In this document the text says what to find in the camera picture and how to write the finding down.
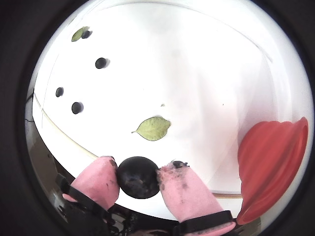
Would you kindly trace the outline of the pink-tipped gripper finger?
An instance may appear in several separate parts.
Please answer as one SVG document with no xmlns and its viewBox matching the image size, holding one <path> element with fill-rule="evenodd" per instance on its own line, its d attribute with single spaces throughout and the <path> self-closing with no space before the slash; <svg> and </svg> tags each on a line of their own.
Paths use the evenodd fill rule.
<svg viewBox="0 0 315 236">
<path fill-rule="evenodd" d="M 164 203 L 179 225 L 175 236 L 221 236 L 236 223 L 224 210 L 196 172 L 182 161 L 172 161 L 157 170 Z"/>
<path fill-rule="evenodd" d="M 102 156 L 86 167 L 69 183 L 58 174 L 56 184 L 65 199 L 59 207 L 71 230 L 77 236 L 108 236 L 115 224 L 108 212 L 119 196 L 117 164 L 112 156 Z"/>
</svg>

